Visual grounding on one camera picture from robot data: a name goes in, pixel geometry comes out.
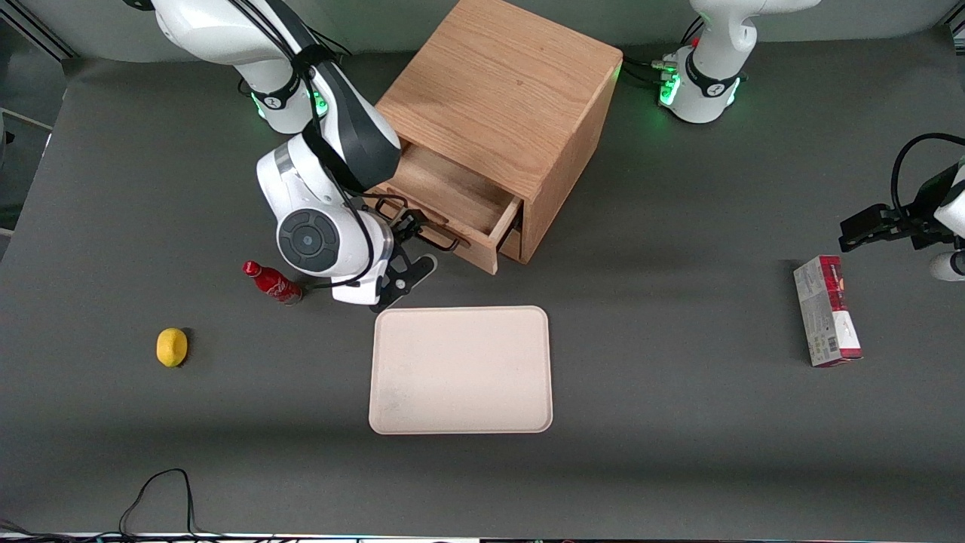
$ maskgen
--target beige tray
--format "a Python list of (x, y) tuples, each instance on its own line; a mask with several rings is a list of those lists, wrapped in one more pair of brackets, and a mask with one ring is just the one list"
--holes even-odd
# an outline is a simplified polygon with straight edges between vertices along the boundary
[(375, 319), (370, 426), (379, 434), (546, 430), (548, 324), (534, 305), (385, 311)]

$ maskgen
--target red and white box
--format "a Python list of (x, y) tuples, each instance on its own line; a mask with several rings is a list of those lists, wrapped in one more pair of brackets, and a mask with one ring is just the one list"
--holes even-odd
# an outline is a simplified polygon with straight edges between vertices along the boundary
[(821, 255), (794, 271), (808, 335), (811, 365), (837, 366), (862, 357), (858, 334), (844, 303), (841, 257)]

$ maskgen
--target wood grain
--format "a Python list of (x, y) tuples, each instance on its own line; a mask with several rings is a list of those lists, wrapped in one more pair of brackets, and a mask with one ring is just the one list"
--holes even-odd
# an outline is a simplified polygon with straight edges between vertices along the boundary
[(377, 107), (400, 137), (532, 201), (621, 58), (501, 0), (461, 0)]
[(618, 67), (613, 67), (613, 71), (600, 81), (578, 128), (570, 135), (565, 149), (560, 153), (560, 159), (547, 174), (539, 195), (532, 203), (523, 207), (523, 238), (520, 247), (520, 261), (523, 264), (533, 258), (537, 246), (596, 151), (618, 76)]

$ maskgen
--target wooden cabinet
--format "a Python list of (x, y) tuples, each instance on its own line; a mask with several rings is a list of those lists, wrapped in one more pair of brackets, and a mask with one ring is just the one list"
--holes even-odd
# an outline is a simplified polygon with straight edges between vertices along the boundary
[(596, 149), (622, 55), (502, 0), (460, 0), (376, 105), (404, 148), (376, 192), (495, 273), (529, 262)]

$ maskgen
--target metal frame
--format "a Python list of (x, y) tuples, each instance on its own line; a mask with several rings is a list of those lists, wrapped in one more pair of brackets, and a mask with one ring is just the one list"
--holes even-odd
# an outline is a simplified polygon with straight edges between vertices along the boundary
[(0, 17), (10, 23), (30, 43), (58, 61), (74, 58), (77, 53), (57, 37), (43, 22), (25, 8), (19, 0), (0, 0)]
[(942, 18), (942, 22), (949, 25), (951, 37), (955, 42), (955, 53), (965, 55), (965, 0), (955, 4), (955, 7)]

